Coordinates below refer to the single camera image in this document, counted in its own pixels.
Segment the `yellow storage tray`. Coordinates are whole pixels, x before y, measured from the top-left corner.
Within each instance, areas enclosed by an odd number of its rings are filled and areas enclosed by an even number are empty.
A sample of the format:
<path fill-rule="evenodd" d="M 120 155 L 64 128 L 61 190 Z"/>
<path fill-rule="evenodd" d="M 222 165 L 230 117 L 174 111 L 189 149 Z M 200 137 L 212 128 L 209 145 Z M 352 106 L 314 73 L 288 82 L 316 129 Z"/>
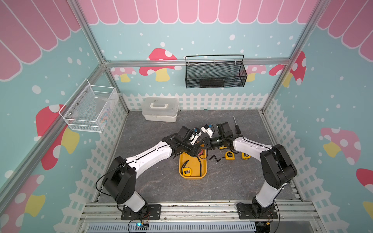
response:
<path fill-rule="evenodd" d="M 179 174 L 181 174 L 181 166 L 182 164 L 189 160 L 187 167 L 191 168 L 191 176 L 190 177 L 184 177 L 184 179 L 187 180 L 200 180 L 204 178 L 207 174 L 207 151 L 204 149 L 204 146 L 202 148 L 204 150 L 204 154 L 201 156 L 192 157 L 187 153 L 183 153 L 179 156 Z"/>

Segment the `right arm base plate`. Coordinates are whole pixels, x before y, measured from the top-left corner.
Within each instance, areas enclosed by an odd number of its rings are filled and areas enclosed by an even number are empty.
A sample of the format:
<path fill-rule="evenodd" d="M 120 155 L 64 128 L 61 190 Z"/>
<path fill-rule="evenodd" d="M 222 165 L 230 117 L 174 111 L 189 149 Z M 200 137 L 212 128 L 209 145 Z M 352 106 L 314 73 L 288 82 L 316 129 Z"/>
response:
<path fill-rule="evenodd" d="M 240 219 L 278 219 L 275 204 L 263 208 L 257 203 L 237 203 L 236 208 Z"/>

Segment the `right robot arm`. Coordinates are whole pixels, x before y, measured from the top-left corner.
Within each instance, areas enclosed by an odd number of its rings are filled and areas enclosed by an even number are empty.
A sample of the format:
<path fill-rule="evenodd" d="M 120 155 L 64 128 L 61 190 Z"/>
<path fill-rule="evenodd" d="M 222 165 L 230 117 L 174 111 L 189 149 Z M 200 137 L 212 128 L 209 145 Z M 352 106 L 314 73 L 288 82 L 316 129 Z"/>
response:
<path fill-rule="evenodd" d="M 208 149 L 227 147 L 257 159 L 261 163 L 265 182 L 252 200 L 257 215 L 271 208 L 283 187 L 297 175 L 297 169 L 284 146 L 266 145 L 247 139 L 239 127 L 236 132 L 230 129 L 227 122 L 218 124 L 216 128 L 205 125 L 201 131 L 210 136 L 205 140 Z"/>

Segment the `yellow tape measure with strap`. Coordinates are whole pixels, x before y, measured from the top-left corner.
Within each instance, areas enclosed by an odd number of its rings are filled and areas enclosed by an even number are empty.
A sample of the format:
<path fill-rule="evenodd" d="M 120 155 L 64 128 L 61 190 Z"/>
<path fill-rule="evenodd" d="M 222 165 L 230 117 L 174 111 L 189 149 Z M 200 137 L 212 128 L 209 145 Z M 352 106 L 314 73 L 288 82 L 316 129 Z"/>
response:
<path fill-rule="evenodd" d="M 221 160 L 228 160 L 233 161 L 235 160 L 235 154 L 232 151 L 228 151 L 225 153 L 224 157 L 218 158 L 217 156 L 213 155 L 209 158 L 209 161 L 215 160 L 216 162 L 219 162 Z"/>

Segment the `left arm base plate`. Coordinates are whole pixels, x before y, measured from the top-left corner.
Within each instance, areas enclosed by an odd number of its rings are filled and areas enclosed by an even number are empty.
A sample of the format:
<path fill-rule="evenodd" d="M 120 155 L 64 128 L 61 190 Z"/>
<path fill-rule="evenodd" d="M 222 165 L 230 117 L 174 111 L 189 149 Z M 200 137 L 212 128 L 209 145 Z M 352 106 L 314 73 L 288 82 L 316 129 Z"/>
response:
<path fill-rule="evenodd" d="M 134 212 L 127 206 L 124 206 L 121 211 L 121 220 L 160 220 L 161 214 L 160 204 L 145 204 L 138 212 Z"/>

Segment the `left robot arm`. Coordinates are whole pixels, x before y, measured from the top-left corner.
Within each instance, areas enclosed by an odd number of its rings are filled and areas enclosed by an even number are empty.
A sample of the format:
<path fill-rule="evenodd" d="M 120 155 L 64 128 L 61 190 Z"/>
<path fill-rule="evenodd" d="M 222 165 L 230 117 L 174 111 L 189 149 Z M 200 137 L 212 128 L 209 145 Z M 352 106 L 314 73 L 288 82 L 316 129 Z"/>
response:
<path fill-rule="evenodd" d="M 147 169 L 158 162 L 184 152 L 198 156 L 202 152 L 197 140 L 202 131 L 183 126 L 179 132 L 164 137 L 155 146 L 142 153 L 128 157 L 115 158 L 109 171 L 100 179 L 106 189 L 106 195 L 111 196 L 117 205 L 124 204 L 131 211 L 139 214 L 147 211 L 147 202 L 136 192 L 136 180 Z"/>

